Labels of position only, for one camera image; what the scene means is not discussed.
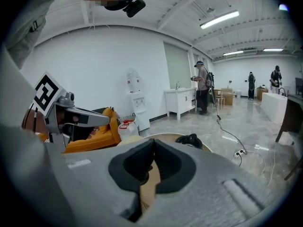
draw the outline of white wall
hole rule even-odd
[[[241,90],[243,96],[248,95],[249,73],[256,76],[256,86],[265,85],[269,88],[269,79],[275,66],[280,67],[283,87],[290,86],[291,94],[295,94],[295,78],[301,78],[300,60],[287,57],[251,58],[225,61],[214,65],[215,88],[229,87],[233,91]]]
[[[189,49],[179,40],[137,28],[73,31],[35,47],[21,72],[34,85],[48,71],[75,94],[78,107],[113,106],[120,115],[130,115],[126,71],[133,68],[141,77],[149,118],[153,118],[166,113],[163,91],[169,89],[169,76],[163,42]]]

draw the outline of person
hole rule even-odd
[[[0,123],[8,126],[20,126],[24,122],[24,115],[29,113],[26,124],[23,128],[32,130],[34,121],[34,111],[28,111],[28,105],[33,100],[36,91],[25,81],[18,69],[21,69],[23,63],[34,48],[43,27],[46,24],[45,16],[49,7],[55,0],[29,0],[20,14],[12,22],[10,30],[1,45],[1,68],[9,78],[14,78],[14,84],[8,79],[0,78],[0,108],[5,108],[5,112],[0,112]],[[113,1],[119,0],[90,0],[100,2],[103,5],[109,5]],[[16,115],[15,111],[23,111],[24,115]],[[64,120],[64,114],[59,114],[57,121]],[[44,118],[41,113],[37,114],[36,132],[47,133]]]
[[[271,92],[279,94],[279,87],[282,86],[282,76],[280,73],[280,67],[276,66],[275,70],[270,75],[270,82],[271,82]]]
[[[248,89],[248,99],[253,100],[255,96],[255,81],[256,78],[252,72],[250,72],[250,75],[248,76],[248,83],[249,83],[249,89]]]
[[[207,113],[207,93],[209,91],[208,87],[205,85],[207,70],[202,61],[198,61],[195,67],[199,70],[198,76],[193,78],[193,81],[198,82],[196,100],[198,107],[201,108],[199,114],[204,115]]]

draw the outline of marble floor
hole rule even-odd
[[[243,147],[232,135],[220,129],[216,108],[209,105],[208,111],[207,115],[199,115],[195,111],[184,113],[180,121],[177,121],[176,115],[170,115],[151,122],[151,127],[140,132],[140,135],[147,137],[159,133],[195,133],[211,151],[239,165],[241,160],[235,158],[234,153]],[[296,175],[288,181],[284,181],[284,178],[298,159],[287,133],[282,135],[279,143],[275,143],[281,125],[267,118],[258,100],[235,98],[233,106],[219,106],[218,113],[222,128],[237,136],[248,151],[247,155],[242,155],[240,167],[268,185],[274,195],[281,196],[285,193],[294,183]]]

